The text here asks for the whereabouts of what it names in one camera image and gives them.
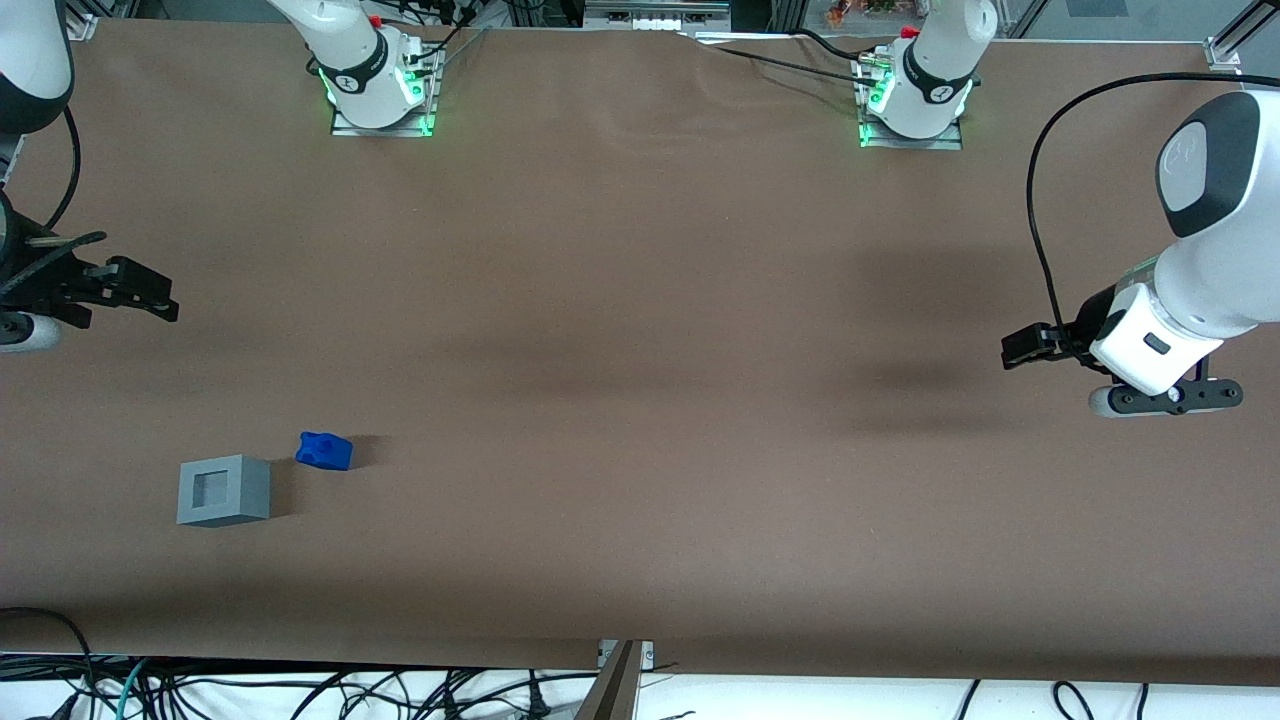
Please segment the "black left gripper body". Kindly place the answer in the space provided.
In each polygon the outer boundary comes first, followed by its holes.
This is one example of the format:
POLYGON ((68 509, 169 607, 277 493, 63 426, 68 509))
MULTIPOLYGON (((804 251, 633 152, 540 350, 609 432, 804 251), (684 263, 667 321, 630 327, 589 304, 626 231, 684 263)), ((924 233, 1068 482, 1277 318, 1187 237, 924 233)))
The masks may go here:
POLYGON ((1098 373, 1112 370, 1094 355, 1092 346, 1107 338, 1126 314, 1126 305, 1115 306, 1116 284, 1107 286, 1083 302, 1073 322, 1060 331, 1062 357, 1098 373))

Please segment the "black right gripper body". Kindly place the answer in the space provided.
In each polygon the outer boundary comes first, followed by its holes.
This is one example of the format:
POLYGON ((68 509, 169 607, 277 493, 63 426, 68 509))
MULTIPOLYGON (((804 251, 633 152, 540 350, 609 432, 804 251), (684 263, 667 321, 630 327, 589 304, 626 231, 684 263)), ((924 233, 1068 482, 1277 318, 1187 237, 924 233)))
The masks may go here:
POLYGON ((3 329, 33 331, 37 316, 90 327, 90 305, 109 307, 111 299, 92 273, 99 269, 82 261, 76 250, 97 243, 105 232, 77 237, 3 234, 3 329))

